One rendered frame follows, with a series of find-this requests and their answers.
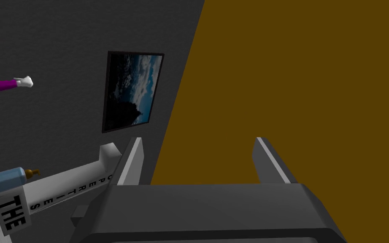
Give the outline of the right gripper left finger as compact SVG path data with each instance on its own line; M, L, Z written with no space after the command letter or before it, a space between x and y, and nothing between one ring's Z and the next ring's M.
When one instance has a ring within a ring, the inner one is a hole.
M116 170L116 184L138 185L144 161L142 138L132 138Z

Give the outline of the dark framed sky picture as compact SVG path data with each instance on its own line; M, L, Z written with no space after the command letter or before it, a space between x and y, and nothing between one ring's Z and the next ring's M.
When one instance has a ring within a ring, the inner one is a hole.
M102 133L149 123L164 57L108 51Z

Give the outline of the blue bottle with brown pump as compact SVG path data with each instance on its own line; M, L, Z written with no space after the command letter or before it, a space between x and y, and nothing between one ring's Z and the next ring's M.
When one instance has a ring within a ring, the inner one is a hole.
M40 171L16 167L0 172L0 193L25 185L34 175L40 175Z

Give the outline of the white book with black letters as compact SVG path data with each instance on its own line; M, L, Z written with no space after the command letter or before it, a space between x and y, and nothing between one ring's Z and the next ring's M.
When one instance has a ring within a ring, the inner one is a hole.
M30 216L110 181L122 154L114 143L102 145L99 160L0 193L3 236L31 225Z

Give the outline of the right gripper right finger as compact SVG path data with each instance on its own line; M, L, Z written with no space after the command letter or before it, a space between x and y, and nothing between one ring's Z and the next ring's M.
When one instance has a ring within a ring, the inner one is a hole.
M295 176L275 151L268 139L257 137L252 150L252 161L260 183L296 184Z

